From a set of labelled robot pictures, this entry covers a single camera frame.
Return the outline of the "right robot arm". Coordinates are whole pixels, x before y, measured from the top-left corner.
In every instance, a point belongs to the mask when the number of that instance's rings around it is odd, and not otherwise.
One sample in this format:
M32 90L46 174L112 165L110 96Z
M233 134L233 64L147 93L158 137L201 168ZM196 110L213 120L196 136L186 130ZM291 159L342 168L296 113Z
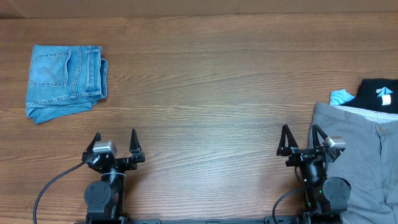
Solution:
M312 147L300 149L289 127L283 125L277 155L288 158L285 165L294 168L302 187L283 194L275 202L272 208L274 223L279 223L275 212L281 201L299 192L303 193L305 209L290 217L291 223L342 222L340 214L348 209L351 184L344 178L327 176L327 170L345 148L341 136L329 136L314 124Z

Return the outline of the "grey cotton shorts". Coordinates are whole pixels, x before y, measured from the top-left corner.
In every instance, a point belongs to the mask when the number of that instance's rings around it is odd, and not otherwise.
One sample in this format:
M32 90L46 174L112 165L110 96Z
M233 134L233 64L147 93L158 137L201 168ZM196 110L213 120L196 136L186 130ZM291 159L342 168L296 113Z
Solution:
M351 184L343 223L397 223L397 115L318 103L312 122L346 143L327 171Z

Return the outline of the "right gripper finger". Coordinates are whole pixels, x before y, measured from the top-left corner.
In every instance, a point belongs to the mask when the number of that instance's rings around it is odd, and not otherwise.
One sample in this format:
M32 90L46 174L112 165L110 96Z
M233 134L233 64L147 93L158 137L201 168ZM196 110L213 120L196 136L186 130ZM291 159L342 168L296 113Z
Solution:
M287 124L283 125L279 145L277 148L278 156L291 156L299 149L292 132Z
M320 147L322 144L319 141L319 137L325 140L328 135L319 127L317 124L312 125L312 146L314 149Z

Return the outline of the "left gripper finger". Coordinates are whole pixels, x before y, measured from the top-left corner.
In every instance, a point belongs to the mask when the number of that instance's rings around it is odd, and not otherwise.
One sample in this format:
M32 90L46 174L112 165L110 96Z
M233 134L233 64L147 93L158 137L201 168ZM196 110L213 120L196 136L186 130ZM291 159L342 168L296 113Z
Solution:
M145 162L145 154L139 143L135 129L132 129L129 151L135 162Z
M96 133L92 142L88 145L88 147L85 149L85 151L82 154L82 161L87 161L87 158L92 156L94 154L93 148L96 142L101 141L101 134Z

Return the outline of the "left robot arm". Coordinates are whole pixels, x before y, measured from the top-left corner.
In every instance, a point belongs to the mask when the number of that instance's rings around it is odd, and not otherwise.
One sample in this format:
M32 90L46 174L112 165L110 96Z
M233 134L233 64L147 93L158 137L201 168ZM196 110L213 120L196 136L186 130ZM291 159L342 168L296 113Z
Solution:
M145 161L136 130L131 132L129 146L131 156L116 156L116 145L112 141L102 141L96 133L82 156L82 161L90 169L101 174L100 180L87 186L84 199L87 204L87 223L132 223L124 213L124 188L126 172L136 170L138 163Z

